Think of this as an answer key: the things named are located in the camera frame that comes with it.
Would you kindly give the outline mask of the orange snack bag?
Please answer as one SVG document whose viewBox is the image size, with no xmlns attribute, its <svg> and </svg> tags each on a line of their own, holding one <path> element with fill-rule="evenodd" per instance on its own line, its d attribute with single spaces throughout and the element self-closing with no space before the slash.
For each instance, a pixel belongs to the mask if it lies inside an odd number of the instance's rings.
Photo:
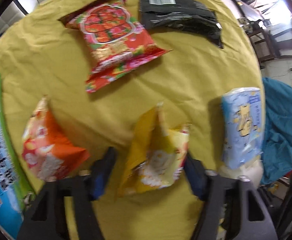
<svg viewBox="0 0 292 240">
<path fill-rule="evenodd" d="M 22 158 L 39 179 L 52 182 L 66 178 L 90 154 L 63 133 L 43 96 L 30 116 L 22 135 Z"/>
</svg>

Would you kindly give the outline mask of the light blue tissue pack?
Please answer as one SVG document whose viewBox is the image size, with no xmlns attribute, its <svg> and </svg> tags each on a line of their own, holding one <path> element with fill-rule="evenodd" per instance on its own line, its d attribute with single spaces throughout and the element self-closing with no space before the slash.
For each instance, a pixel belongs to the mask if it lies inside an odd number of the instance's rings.
<svg viewBox="0 0 292 240">
<path fill-rule="evenodd" d="M 230 169 L 238 169 L 262 153 L 261 90 L 241 87 L 230 90 L 221 98 L 225 122 L 222 161 Z"/>
</svg>

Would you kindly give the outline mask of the yellow snack bag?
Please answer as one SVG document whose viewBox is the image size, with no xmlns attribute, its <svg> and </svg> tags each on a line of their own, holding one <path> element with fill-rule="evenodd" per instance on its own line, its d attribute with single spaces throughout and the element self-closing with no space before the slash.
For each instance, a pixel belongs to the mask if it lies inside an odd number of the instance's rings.
<svg viewBox="0 0 292 240">
<path fill-rule="evenodd" d="M 169 129 L 163 104 L 141 115 L 135 124 L 131 146 L 117 191 L 118 197 L 170 187 L 183 171 L 190 124 Z"/>
</svg>

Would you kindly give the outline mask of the red floral snack bag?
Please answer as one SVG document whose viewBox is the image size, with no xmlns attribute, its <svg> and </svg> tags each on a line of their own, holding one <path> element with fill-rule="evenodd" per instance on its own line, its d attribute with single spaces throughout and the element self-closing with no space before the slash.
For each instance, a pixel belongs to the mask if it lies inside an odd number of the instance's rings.
<svg viewBox="0 0 292 240">
<path fill-rule="evenodd" d="M 80 31 L 95 66 L 86 81 L 94 93 L 138 67 L 166 54 L 126 9 L 126 0 L 96 0 L 59 21 Z"/>
</svg>

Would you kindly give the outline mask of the black snack bag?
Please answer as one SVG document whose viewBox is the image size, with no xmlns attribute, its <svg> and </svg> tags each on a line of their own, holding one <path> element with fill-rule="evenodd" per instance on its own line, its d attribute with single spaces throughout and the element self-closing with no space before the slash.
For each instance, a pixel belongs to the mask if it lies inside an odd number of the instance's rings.
<svg viewBox="0 0 292 240">
<path fill-rule="evenodd" d="M 219 48 L 222 27 L 214 11 L 195 0 L 139 0 L 140 22 L 145 29 L 169 27 L 199 34 Z"/>
</svg>

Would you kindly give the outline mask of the blue green milk carton box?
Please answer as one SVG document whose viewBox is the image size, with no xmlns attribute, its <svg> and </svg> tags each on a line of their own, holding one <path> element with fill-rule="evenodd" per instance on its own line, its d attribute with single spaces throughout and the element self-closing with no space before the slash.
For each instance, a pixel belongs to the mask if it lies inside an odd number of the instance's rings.
<svg viewBox="0 0 292 240">
<path fill-rule="evenodd" d="M 16 239 L 35 191 L 12 146 L 3 114 L 0 77 L 0 232 Z"/>
</svg>

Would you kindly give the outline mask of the teal cloth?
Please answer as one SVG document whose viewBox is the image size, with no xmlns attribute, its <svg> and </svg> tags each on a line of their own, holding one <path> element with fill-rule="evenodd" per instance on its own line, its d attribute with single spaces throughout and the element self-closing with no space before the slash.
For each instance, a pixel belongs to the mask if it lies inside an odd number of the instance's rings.
<svg viewBox="0 0 292 240">
<path fill-rule="evenodd" d="M 266 123 L 262 144 L 262 185 L 292 171 L 292 87 L 262 78 L 266 99 Z"/>
</svg>

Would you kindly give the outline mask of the yellow table cloth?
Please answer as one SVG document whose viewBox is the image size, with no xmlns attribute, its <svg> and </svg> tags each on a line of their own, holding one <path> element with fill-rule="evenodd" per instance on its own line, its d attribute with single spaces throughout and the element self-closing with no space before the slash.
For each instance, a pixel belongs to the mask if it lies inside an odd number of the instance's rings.
<svg viewBox="0 0 292 240">
<path fill-rule="evenodd" d="M 156 28 L 151 37 L 167 50 L 95 93 L 86 92 L 93 59 L 77 30 L 60 18 L 94 0 L 47 0 L 0 37 L 3 110 L 17 154 L 35 106 L 50 100 L 54 117 L 70 141 L 86 148 L 86 170 L 108 147 L 118 155 L 105 194 L 93 203 L 105 239 L 190 239 L 202 207 L 185 177 L 165 189 L 117 197 L 117 188 L 138 118 L 158 103 L 167 126 L 190 124 L 189 149 L 212 170 L 224 143 L 221 96 L 238 87 L 262 88 L 255 52 L 221 0 L 197 0 L 213 10 L 224 48 L 204 37 Z M 139 0 L 127 0 L 132 16 Z"/>
</svg>

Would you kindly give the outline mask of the dark wooden chair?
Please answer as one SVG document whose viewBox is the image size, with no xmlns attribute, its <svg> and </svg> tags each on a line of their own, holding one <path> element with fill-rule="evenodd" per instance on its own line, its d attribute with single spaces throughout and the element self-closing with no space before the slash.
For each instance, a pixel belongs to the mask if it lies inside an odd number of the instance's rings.
<svg viewBox="0 0 292 240">
<path fill-rule="evenodd" d="M 260 28 L 248 37 L 260 65 L 273 60 L 292 60 L 292 28 L 275 34 Z"/>
</svg>

